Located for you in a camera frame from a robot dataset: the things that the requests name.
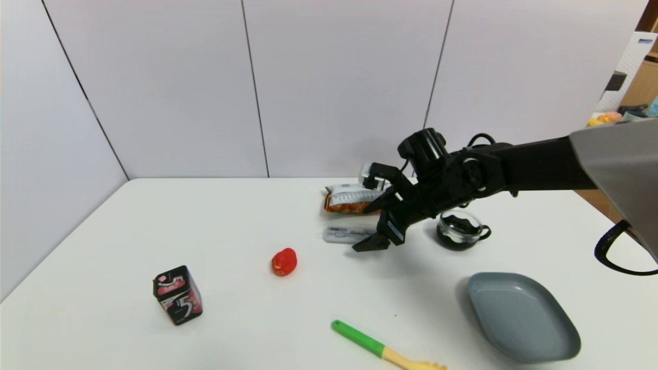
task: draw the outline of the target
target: white wall panel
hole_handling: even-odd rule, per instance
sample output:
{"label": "white wall panel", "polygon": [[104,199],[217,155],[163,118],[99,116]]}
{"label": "white wall panel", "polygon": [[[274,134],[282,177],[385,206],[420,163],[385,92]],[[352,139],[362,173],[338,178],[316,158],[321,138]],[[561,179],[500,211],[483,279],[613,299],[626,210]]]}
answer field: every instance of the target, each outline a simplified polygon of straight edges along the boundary
{"label": "white wall panel", "polygon": [[4,300],[126,177],[41,2],[2,6]]}
{"label": "white wall panel", "polygon": [[455,0],[427,127],[459,149],[587,123],[646,0]]}
{"label": "white wall panel", "polygon": [[271,176],[402,165],[451,0],[244,0]]}
{"label": "white wall panel", "polygon": [[46,0],[130,178],[266,176],[240,0]]}
{"label": "white wall panel", "polygon": [[635,75],[644,62],[644,57],[651,52],[658,34],[651,32],[633,32],[628,40],[628,45],[622,54],[619,64],[615,68],[626,74],[626,80],[615,92],[605,92],[594,109],[595,112],[616,111],[619,104],[626,95],[628,88],[633,83]]}

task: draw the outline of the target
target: green and yellow spatula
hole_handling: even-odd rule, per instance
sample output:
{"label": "green and yellow spatula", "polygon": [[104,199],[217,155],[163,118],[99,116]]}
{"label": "green and yellow spatula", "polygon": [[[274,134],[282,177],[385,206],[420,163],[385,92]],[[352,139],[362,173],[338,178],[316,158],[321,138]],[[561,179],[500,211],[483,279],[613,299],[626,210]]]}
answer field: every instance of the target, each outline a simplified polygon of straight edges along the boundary
{"label": "green and yellow spatula", "polygon": [[331,327],[340,335],[346,337],[352,342],[360,345],[366,350],[372,352],[375,356],[390,361],[402,369],[406,370],[447,370],[446,366],[439,366],[439,364],[429,363],[424,361],[411,361],[401,354],[393,351],[387,346],[379,343],[375,339],[363,334],[362,332],[350,327],[348,324],[340,320],[335,320],[331,323]]}

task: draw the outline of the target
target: green handle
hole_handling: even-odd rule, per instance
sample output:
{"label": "green handle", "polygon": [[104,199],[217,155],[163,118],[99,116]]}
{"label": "green handle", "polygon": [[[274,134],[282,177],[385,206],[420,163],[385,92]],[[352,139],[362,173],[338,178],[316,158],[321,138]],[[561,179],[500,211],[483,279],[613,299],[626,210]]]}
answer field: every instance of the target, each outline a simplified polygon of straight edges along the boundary
{"label": "green handle", "polygon": [[331,323],[331,327],[340,335],[346,337],[352,342],[360,345],[361,347],[372,352],[379,358],[382,358],[382,353],[384,352],[384,345],[377,342],[375,339],[363,334],[362,332],[354,329],[353,327],[345,324],[340,320],[334,320]]}

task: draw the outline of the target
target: small cup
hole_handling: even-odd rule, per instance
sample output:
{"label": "small cup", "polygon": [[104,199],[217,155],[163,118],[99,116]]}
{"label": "small cup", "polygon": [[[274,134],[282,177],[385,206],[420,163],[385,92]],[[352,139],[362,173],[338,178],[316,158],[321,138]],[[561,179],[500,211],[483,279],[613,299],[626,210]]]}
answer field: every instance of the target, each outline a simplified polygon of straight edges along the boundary
{"label": "small cup", "polygon": [[439,224],[436,225],[436,234],[443,247],[463,251],[488,238],[492,231],[469,212],[455,209],[441,214]]}

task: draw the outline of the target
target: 5 gum package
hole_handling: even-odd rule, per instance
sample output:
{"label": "5 gum package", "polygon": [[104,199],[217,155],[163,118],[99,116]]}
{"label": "5 gum package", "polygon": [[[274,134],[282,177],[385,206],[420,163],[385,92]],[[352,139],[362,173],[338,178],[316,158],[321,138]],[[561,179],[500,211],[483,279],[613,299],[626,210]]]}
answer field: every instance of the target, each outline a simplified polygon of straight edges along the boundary
{"label": "5 gum package", "polygon": [[203,313],[201,296],[183,265],[153,279],[153,295],[175,325],[186,323]]}

